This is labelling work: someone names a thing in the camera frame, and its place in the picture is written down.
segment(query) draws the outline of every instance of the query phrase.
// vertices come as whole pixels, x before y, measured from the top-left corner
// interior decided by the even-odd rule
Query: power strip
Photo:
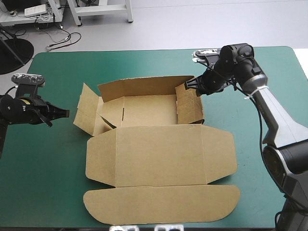
[[[43,14],[46,13],[46,5],[39,5],[39,6],[34,6],[34,7],[29,7],[25,9],[25,17],[31,17],[34,15],[38,15],[38,14]]]

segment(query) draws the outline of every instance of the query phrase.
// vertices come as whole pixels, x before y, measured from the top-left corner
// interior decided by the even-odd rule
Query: white cable tie
[[[244,97],[244,99],[246,99],[246,100],[249,100],[249,99],[251,99],[253,96],[254,96],[254,94],[256,93],[256,92],[258,92],[258,91],[260,91],[260,90],[262,90],[262,89],[264,89],[264,88],[269,88],[268,86],[262,86],[262,87],[258,87],[257,89],[255,89],[252,93],[250,93],[249,95],[247,95],[246,97]]]

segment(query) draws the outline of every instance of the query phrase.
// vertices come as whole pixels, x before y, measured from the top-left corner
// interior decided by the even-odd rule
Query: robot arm
[[[193,60],[207,67],[199,77],[186,82],[198,95],[222,92],[238,83],[262,114],[269,130],[263,140],[263,162],[286,202],[277,230],[308,230],[308,128],[296,123],[270,92],[268,78],[254,59],[247,43],[221,50],[195,51]]]
[[[15,74],[12,82],[17,85],[15,98],[8,93],[0,95],[0,157],[8,125],[45,123],[51,127],[52,120],[69,117],[69,110],[58,108],[38,95],[38,87],[45,85],[42,76]]]

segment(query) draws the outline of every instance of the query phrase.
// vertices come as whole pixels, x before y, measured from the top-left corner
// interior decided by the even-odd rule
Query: brown cardboard
[[[116,187],[201,185],[236,170],[232,134],[200,124],[122,127],[88,141],[87,177]]]
[[[110,126],[97,113],[102,105],[101,97],[97,96],[86,84],[83,84],[74,124],[93,136],[110,130]]]
[[[100,84],[102,97],[84,84],[74,124],[96,136],[111,127],[203,123],[201,98],[183,84],[191,78],[120,79]]]
[[[83,200],[98,221],[112,225],[210,222],[234,210],[234,185],[127,187],[93,190]]]
[[[74,124],[88,141],[86,175],[114,189],[88,191],[84,204],[114,225],[214,221],[237,205],[233,185],[207,185],[236,172],[231,133],[201,125],[203,106],[184,82],[193,76],[84,84]]]

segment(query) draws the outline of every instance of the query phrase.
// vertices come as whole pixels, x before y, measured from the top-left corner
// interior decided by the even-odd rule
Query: green table
[[[88,134],[73,125],[86,82],[96,85],[119,78],[199,75],[191,61],[194,50],[59,52],[38,54],[29,73],[46,78],[39,94],[70,109],[70,118],[52,128],[41,124],[9,126],[0,159],[0,227],[106,227],[85,209],[83,194],[109,186],[85,176]],[[293,118],[308,126],[308,84],[291,48],[256,48],[256,59],[269,77],[269,87]],[[215,183],[241,190],[236,209],[226,218],[186,227],[273,227],[284,198],[261,161],[256,109],[240,92],[203,96],[205,124],[234,134],[236,174]]]

